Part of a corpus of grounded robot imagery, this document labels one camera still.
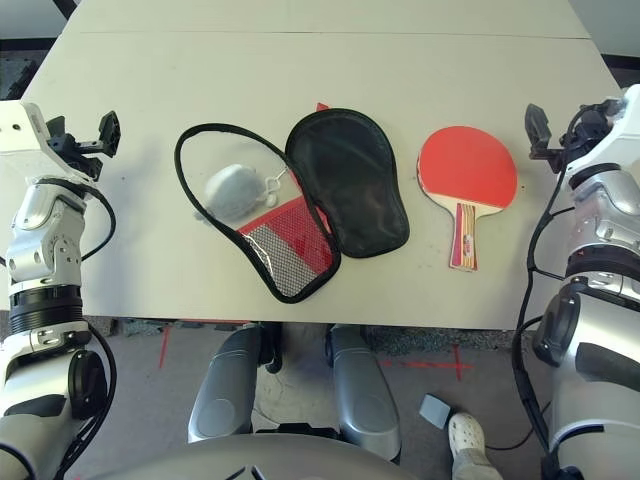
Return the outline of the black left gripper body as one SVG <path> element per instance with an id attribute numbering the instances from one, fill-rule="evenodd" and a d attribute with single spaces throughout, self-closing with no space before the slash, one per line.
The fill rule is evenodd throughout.
<path id="1" fill-rule="evenodd" d="M 95 154 L 103 152 L 101 141 L 78 142 L 69 133 L 52 137 L 47 141 L 52 150 L 73 170 L 81 172 L 91 180 L 98 180 L 103 162 Z"/>

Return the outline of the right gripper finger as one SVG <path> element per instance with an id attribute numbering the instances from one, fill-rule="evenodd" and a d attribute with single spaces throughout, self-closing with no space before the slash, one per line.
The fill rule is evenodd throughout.
<path id="1" fill-rule="evenodd" d="M 610 122 L 607 116 L 610 101 L 597 104 L 582 105 L 583 113 L 580 123 L 589 128 L 609 128 Z"/>
<path id="2" fill-rule="evenodd" d="M 547 159 L 551 131 L 548 127 L 548 118 L 545 111 L 535 104 L 529 104 L 525 111 L 524 122 L 525 131 L 530 142 L 530 158 Z"/>

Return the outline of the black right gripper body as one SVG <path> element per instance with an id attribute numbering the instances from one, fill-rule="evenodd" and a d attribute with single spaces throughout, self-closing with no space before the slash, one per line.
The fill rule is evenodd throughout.
<path id="1" fill-rule="evenodd" d="M 563 135 L 561 148 L 553 150 L 548 161 L 553 173 L 559 173 L 569 163 L 589 153 L 603 138 L 603 127 L 596 124 L 579 123 L 566 139 Z"/>

